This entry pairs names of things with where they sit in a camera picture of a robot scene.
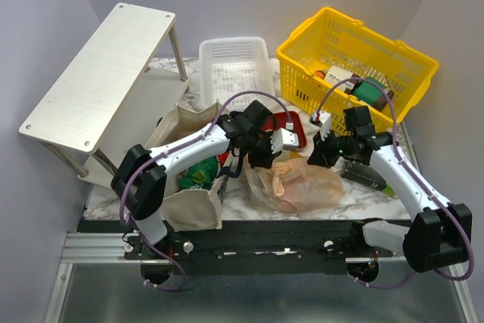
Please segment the white perforated plastic basket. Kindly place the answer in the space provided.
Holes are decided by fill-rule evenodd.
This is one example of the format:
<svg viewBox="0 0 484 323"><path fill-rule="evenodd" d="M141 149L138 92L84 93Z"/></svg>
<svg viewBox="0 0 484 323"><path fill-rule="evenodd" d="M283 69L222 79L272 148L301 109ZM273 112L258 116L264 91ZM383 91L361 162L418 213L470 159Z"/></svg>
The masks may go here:
<svg viewBox="0 0 484 323"><path fill-rule="evenodd" d="M210 39L199 46L200 103L224 104L232 95L275 95L266 43L255 36Z"/></svg>

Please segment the aluminium rail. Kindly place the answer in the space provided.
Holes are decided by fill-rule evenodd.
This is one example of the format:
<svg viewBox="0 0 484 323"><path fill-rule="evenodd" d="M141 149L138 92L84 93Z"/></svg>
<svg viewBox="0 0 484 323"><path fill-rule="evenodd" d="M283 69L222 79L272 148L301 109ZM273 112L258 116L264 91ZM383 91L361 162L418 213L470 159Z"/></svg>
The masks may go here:
<svg viewBox="0 0 484 323"><path fill-rule="evenodd" d="M121 234L69 233L60 255L61 263L124 262Z"/></svg>

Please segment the white brown bottle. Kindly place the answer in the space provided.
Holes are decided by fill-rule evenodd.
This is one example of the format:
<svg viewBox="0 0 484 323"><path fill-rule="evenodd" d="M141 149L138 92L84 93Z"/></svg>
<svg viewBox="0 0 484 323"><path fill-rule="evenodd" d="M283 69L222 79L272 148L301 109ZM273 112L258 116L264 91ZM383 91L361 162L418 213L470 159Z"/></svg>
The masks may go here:
<svg viewBox="0 0 484 323"><path fill-rule="evenodd" d="M330 83L331 85L336 85L338 82L345 81L337 88L340 91L345 92L348 95L351 95L355 91L355 88L359 83L357 78L360 78L360 76L357 75L356 73L353 73L352 71L333 65L325 73L324 80Z"/></svg>

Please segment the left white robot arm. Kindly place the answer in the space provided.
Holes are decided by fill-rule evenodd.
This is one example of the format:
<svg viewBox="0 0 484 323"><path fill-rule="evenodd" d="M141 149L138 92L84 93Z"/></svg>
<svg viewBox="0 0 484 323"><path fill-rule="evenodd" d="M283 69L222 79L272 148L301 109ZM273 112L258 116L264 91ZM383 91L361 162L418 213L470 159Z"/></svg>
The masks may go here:
<svg viewBox="0 0 484 323"><path fill-rule="evenodd" d="M135 227L144 236L141 249L152 259L168 247L168 229L203 231L222 227L219 187L189 189L166 195L166 185L181 172L210 157L234 149L257 167L271 168L285 142L293 137L284 129L264 132L271 111L254 101L242 112L218 114L201 130L178 141L150 150L131 147L115 172L110 186Z"/></svg>

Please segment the black green razor box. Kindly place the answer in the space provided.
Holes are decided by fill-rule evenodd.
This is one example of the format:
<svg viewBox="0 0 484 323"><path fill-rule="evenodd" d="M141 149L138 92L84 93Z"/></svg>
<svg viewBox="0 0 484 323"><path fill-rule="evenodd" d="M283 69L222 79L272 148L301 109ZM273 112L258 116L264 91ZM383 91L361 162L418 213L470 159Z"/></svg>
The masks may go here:
<svg viewBox="0 0 484 323"><path fill-rule="evenodd" d="M396 195L381 175L371 167L356 161L344 161L341 177L392 197Z"/></svg>

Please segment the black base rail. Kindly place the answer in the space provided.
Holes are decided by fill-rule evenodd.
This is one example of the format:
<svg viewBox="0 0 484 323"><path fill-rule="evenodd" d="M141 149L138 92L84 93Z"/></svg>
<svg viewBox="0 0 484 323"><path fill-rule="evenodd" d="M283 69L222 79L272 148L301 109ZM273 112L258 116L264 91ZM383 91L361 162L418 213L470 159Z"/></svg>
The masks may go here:
<svg viewBox="0 0 484 323"><path fill-rule="evenodd" d="M375 278L377 261L391 257L365 246L354 221L226 221L220 230L172 228L153 252L137 235L115 221L85 221L81 233L119 233L126 250L121 257L141 265L141 275L164 282L171 275L282 275L357 272Z"/></svg>

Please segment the green brown box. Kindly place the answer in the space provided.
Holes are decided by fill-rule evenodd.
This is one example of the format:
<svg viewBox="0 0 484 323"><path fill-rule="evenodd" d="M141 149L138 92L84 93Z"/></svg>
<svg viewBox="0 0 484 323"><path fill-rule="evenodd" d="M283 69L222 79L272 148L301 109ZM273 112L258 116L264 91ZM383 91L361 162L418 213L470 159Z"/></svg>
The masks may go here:
<svg viewBox="0 0 484 323"><path fill-rule="evenodd" d="M353 94L358 100L369 104L375 110L381 112L388 104L387 99L383 94L386 94L389 99L392 99L395 93L393 90L387 88L383 83L377 81L373 77L368 77L367 80L371 80L375 84L378 84L379 87L382 88L382 91L375 87L372 83L360 82Z"/></svg>

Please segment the red lacquer tray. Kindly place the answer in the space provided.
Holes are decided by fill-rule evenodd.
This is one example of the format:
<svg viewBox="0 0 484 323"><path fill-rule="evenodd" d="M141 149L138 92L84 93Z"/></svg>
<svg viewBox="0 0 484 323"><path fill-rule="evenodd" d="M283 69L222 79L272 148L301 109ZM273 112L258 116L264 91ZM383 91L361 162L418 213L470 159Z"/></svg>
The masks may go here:
<svg viewBox="0 0 484 323"><path fill-rule="evenodd" d="M210 133L214 137L210 144L216 145L220 152L238 150L248 157L253 168L267 169L283 152L294 151L300 144L292 122L270 130L264 129L267 122L274 121L273 113L266 108L232 111L217 120L216 127Z"/></svg>

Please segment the white wooden shelf stand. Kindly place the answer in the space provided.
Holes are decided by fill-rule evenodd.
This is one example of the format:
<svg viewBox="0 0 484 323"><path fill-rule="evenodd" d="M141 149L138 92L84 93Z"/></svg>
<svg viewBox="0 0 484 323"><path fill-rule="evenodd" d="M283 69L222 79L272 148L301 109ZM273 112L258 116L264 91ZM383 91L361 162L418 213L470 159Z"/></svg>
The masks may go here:
<svg viewBox="0 0 484 323"><path fill-rule="evenodd" d="M117 4L19 128L109 187L128 149L147 144L188 87L176 15Z"/></svg>

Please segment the peach plastic grocery bag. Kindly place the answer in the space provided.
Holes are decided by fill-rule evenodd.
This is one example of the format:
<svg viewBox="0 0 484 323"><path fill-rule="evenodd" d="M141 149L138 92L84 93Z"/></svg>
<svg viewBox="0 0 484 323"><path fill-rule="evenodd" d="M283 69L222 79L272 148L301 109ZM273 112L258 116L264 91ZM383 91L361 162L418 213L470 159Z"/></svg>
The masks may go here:
<svg viewBox="0 0 484 323"><path fill-rule="evenodd" d="M338 207L345 196L342 179L331 169L309 165L305 157L244 167L251 204L284 214L313 213Z"/></svg>

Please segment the small orange capped item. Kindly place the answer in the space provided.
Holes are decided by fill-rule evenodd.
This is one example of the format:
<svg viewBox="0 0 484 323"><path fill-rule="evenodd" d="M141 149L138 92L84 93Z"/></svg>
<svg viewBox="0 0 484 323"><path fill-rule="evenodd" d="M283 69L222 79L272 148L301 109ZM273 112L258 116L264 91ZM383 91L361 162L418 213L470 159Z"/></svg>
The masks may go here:
<svg viewBox="0 0 484 323"><path fill-rule="evenodd" d="M324 79L325 76L326 76L326 73L324 71L322 71L322 70L317 70L317 71L315 71L315 75L317 77L321 78L321 79Z"/></svg>

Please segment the green snack packet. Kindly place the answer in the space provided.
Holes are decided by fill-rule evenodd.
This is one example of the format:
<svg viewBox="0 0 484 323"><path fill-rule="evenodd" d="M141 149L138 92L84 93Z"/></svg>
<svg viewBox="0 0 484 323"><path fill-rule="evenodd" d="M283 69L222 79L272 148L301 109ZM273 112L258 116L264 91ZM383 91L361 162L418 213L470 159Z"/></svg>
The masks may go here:
<svg viewBox="0 0 484 323"><path fill-rule="evenodd" d="M216 157L201 160L182 172L178 177L178 186L182 190L209 190L219 172L219 162Z"/></svg>

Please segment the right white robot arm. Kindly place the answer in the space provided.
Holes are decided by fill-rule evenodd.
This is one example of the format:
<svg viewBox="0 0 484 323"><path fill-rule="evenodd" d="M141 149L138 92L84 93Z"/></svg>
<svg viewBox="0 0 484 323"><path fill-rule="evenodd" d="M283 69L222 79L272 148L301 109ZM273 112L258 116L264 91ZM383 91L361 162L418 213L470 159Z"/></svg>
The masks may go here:
<svg viewBox="0 0 484 323"><path fill-rule="evenodd" d="M340 158L369 166L394 190L411 218L411 226L382 219L357 223L348 237L349 250L365 256L375 247L403 255L416 272L436 271L468 262L473 269L472 213L463 203L441 195L405 158L396 138L377 132L367 107L343 111L348 135L336 135L331 115L314 112L310 122L319 130L313 138L310 165L331 168Z"/></svg>

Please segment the yellow shopping basket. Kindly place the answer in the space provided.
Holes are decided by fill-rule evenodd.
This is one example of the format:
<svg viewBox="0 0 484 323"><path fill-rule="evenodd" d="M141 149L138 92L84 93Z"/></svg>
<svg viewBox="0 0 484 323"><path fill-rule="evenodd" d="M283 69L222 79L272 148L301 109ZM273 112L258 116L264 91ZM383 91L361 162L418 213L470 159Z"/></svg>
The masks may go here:
<svg viewBox="0 0 484 323"><path fill-rule="evenodd" d="M383 83L394 95L381 111L370 109L378 132L389 131L416 106L430 87L439 63L401 40L367 28L363 21L333 8L322 8L302 22L276 51L281 94L307 114L318 108L332 116L332 129L346 134L343 111L362 104L316 76L337 66Z"/></svg>

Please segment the beige canvas tote bag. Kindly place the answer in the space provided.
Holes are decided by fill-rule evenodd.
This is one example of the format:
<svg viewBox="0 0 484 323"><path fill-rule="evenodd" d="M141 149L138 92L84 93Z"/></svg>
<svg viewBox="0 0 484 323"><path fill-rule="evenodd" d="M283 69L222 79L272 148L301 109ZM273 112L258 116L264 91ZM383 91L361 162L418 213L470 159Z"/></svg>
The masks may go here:
<svg viewBox="0 0 484 323"><path fill-rule="evenodd" d="M161 119L146 148L179 141L210 124L221 104L200 112L177 106ZM234 171L237 161L230 153L205 157L166 183L161 213L175 231L202 231L222 227L222 202L228 182L219 175L224 166Z"/></svg>

